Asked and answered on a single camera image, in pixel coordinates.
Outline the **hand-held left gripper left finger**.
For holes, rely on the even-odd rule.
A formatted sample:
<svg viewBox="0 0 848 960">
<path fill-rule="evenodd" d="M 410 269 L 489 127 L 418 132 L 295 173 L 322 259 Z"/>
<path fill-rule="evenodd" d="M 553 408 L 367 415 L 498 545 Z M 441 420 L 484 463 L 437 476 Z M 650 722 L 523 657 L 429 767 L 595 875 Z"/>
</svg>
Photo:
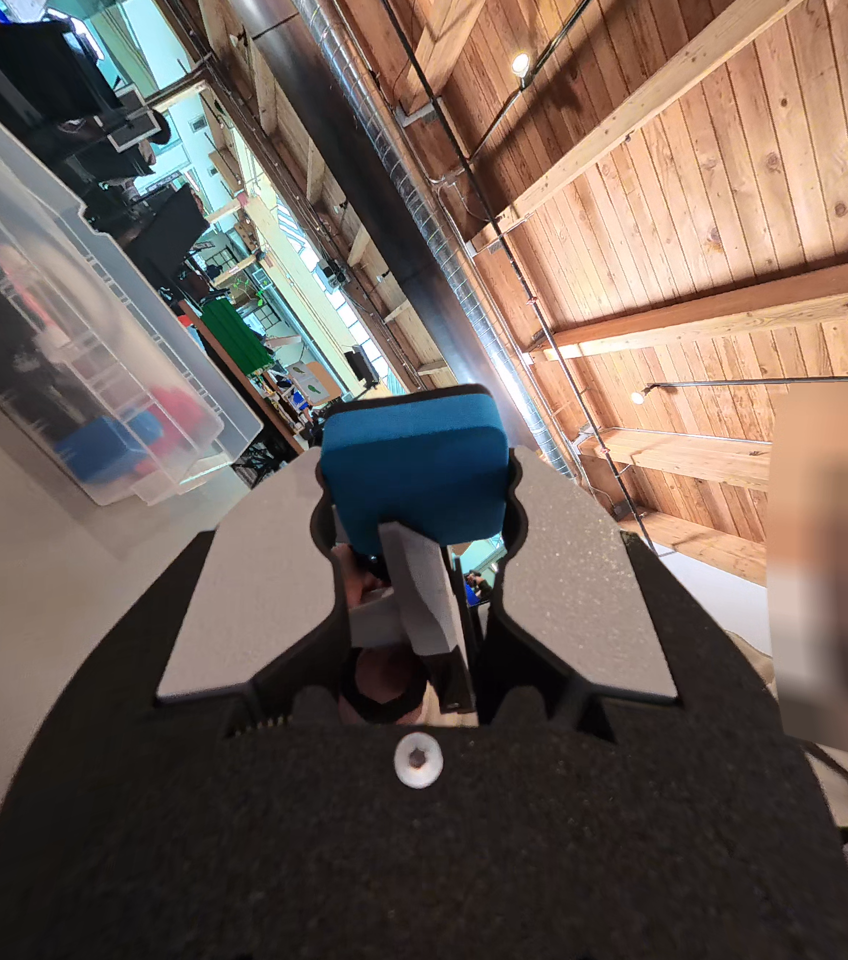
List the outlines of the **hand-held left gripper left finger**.
<svg viewBox="0 0 848 960">
<path fill-rule="evenodd" d="M 338 694 L 351 637 L 321 455 L 294 459 L 218 524 L 157 686 L 161 703 L 238 694 L 264 720 L 291 714 L 302 690 Z"/>
</svg>

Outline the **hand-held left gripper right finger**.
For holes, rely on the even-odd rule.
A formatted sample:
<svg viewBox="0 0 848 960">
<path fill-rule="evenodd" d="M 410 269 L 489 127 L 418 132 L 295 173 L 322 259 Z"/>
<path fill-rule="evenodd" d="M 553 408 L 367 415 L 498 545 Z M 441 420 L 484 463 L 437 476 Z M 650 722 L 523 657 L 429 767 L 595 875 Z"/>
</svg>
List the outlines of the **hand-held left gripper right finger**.
<svg viewBox="0 0 848 960">
<path fill-rule="evenodd" d="M 620 529 L 524 447 L 510 452 L 502 534 L 479 645 L 482 724 L 526 700 L 551 724 L 608 724 L 606 701 L 678 704 Z"/>
</svg>

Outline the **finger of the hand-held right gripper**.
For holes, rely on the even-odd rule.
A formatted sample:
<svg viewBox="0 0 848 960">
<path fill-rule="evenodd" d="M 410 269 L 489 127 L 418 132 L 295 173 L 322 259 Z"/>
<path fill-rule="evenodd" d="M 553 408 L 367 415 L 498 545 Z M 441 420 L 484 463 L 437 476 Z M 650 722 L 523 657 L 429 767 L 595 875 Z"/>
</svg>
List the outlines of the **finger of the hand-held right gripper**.
<svg viewBox="0 0 848 960">
<path fill-rule="evenodd" d="M 442 546 L 396 521 L 381 523 L 378 537 L 399 618 L 415 653 L 425 658 L 463 651 L 463 624 Z"/>
<path fill-rule="evenodd" d="M 350 642 L 354 649 L 379 649 L 404 643 L 404 628 L 394 588 L 384 586 L 363 595 L 349 609 Z"/>
</svg>

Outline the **small blue piece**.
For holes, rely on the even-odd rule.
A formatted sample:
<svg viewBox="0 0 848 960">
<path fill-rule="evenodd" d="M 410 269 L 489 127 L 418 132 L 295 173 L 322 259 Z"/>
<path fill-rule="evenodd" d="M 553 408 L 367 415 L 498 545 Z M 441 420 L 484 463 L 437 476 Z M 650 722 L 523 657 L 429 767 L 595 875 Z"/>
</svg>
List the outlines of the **small blue piece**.
<svg viewBox="0 0 848 960">
<path fill-rule="evenodd" d="M 511 448 L 481 385 L 346 403 L 322 428 L 320 469 L 349 543 L 377 556 L 398 522 L 439 546 L 502 532 Z"/>
</svg>

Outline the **red two-stud block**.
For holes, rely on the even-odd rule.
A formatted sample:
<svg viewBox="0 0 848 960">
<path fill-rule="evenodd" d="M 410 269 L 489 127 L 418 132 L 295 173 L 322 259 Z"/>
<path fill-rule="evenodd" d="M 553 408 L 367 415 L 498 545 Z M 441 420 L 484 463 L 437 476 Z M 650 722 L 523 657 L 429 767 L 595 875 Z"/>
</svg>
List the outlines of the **red two-stud block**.
<svg viewBox="0 0 848 960">
<path fill-rule="evenodd" d="M 197 444 L 205 410 L 193 394 L 180 387 L 154 386 L 152 398 L 128 427 L 156 464 L 182 472 L 198 459 Z"/>
</svg>

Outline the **blue single-stud block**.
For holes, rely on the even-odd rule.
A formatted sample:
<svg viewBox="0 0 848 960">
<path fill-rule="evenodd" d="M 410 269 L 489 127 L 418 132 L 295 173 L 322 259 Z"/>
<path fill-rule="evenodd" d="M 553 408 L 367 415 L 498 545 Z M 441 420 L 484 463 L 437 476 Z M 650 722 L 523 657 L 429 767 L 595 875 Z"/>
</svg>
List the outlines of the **blue single-stud block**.
<svg viewBox="0 0 848 960">
<path fill-rule="evenodd" d="M 108 484 L 133 474 L 150 459 L 150 446 L 163 437 L 158 418 L 142 412 L 130 426 L 102 415 L 84 424 L 51 450 L 81 484 Z"/>
</svg>

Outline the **clear plastic storage box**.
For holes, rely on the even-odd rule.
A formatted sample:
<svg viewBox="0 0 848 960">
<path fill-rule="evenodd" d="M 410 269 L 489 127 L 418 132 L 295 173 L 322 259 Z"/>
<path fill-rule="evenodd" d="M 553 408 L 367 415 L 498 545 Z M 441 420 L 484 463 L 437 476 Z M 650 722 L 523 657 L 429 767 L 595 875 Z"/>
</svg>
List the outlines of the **clear plastic storage box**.
<svg viewBox="0 0 848 960">
<path fill-rule="evenodd" d="M 108 484 L 77 481 L 53 445 L 101 416 L 126 426 L 154 386 L 205 410 L 197 459 L 154 458 Z M 122 249 L 85 221 L 81 201 L 0 124 L 0 410 L 95 504 L 152 506 L 232 465 L 261 419 Z"/>
</svg>

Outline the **grey desk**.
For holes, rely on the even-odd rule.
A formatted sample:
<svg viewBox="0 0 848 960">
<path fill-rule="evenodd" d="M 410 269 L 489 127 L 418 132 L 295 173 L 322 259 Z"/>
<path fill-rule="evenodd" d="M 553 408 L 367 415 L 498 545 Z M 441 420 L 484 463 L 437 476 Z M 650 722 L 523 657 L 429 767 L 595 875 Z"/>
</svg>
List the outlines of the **grey desk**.
<svg viewBox="0 0 848 960">
<path fill-rule="evenodd" d="M 154 506 L 101 507 L 0 410 L 0 805 L 93 648 L 248 493 L 225 467 Z"/>
</svg>

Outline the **person's right hand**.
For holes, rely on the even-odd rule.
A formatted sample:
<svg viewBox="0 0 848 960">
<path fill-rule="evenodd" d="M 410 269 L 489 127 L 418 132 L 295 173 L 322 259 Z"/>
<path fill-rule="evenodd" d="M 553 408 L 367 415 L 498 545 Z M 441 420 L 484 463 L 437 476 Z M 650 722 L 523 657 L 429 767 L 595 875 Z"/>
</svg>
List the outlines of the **person's right hand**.
<svg viewBox="0 0 848 960">
<path fill-rule="evenodd" d="M 389 586 L 370 568 L 370 562 L 349 545 L 335 546 L 333 553 L 341 566 L 348 609 L 357 609 L 367 595 Z M 370 714 L 380 714 L 380 710 L 392 702 L 406 703 L 415 693 L 408 711 L 393 718 L 396 723 L 413 722 L 420 714 L 426 690 L 418 682 L 421 670 L 418 656 L 405 641 L 353 649 L 343 673 L 347 680 L 339 698 L 341 715 L 357 722 Z"/>
</svg>

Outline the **green bin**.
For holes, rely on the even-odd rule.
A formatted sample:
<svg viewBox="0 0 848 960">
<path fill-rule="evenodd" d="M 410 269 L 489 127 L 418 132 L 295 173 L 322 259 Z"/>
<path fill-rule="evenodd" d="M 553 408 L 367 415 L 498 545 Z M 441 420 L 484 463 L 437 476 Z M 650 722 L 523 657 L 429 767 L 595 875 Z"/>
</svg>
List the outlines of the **green bin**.
<svg viewBox="0 0 848 960">
<path fill-rule="evenodd" d="M 200 318 L 223 351 L 247 377 L 274 367 L 273 352 L 262 342 L 227 297 L 208 299 Z"/>
</svg>

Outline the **large silver ventilation duct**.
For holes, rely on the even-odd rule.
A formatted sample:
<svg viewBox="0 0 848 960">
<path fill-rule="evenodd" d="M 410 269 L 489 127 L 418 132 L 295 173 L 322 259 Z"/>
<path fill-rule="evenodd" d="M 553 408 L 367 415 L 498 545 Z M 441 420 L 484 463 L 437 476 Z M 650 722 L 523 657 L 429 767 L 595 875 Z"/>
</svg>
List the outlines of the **large silver ventilation duct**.
<svg viewBox="0 0 848 960">
<path fill-rule="evenodd" d="M 456 381 L 492 394 L 511 445 L 583 480 L 504 319 L 398 130 L 335 2 L 233 2 Z"/>
</svg>

